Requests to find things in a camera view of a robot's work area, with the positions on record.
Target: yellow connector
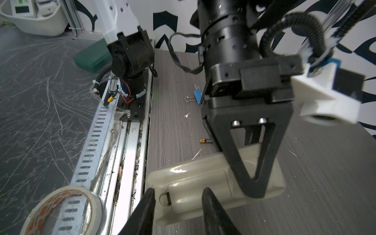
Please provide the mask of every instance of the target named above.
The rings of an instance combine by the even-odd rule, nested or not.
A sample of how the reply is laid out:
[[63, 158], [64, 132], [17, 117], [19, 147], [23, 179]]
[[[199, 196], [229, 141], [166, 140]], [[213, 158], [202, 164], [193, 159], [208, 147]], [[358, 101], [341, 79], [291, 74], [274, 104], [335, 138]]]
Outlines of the yellow connector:
[[108, 98], [107, 102], [111, 103], [113, 100], [114, 98], [111, 96], [110, 98]]

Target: electronic device display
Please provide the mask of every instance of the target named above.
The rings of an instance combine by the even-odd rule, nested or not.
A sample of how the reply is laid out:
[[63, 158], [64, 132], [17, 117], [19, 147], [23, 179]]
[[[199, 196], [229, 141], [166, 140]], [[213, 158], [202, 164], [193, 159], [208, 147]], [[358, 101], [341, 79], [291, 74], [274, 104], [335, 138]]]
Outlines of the electronic device display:
[[13, 16], [35, 17], [34, 0], [11, 0]]

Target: metal bolt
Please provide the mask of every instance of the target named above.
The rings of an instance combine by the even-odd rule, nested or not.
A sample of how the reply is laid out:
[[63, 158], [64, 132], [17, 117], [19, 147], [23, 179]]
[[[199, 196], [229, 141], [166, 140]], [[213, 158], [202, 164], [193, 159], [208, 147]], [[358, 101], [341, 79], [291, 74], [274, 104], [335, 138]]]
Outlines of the metal bolt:
[[238, 126], [240, 126], [240, 121], [233, 121], [233, 122], [231, 123], [231, 126], [232, 126], [232, 127], [238, 127]]
[[268, 120], [266, 120], [266, 118], [260, 118], [260, 119], [257, 121], [258, 124], [265, 124], [265, 123], [267, 123], [267, 122], [268, 122]]

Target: wooden table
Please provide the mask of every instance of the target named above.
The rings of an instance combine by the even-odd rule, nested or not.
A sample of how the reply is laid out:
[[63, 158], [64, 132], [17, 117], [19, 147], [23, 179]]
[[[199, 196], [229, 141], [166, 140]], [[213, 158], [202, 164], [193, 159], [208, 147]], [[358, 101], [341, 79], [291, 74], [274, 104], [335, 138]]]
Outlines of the wooden table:
[[[183, 65], [197, 54], [178, 53]], [[156, 50], [147, 174], [168, 165], [215, 153], [199, 144], [208, 135], [200, 107], [186, 103], [204, 74], [177, 67], [168, 51]], [[243, 234], [376, 234], [376, 141], [360, 125], [322, 127], [294, 113], [277, 157], [287, 189], [279, 197], [227, 211]], [[202, 218], [154, 225], [154, 235], [204, 234]]]

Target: white tape roll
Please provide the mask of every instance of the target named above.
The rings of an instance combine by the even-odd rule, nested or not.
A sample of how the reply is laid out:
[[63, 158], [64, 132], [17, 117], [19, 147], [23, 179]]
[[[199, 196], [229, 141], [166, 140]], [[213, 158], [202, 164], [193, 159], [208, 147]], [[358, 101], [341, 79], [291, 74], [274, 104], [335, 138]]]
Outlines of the white tape roll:
[[72, 195], [82, 194], [88, 199], [91, 207], [90, 221], [85, 235], [95, 235], [102, 218], [102, 205], [97, 195], [80, 186], [65, 186], [45, 197], [27, 217], [20, 235], [40, 235], [45, 218], [62, 200]]

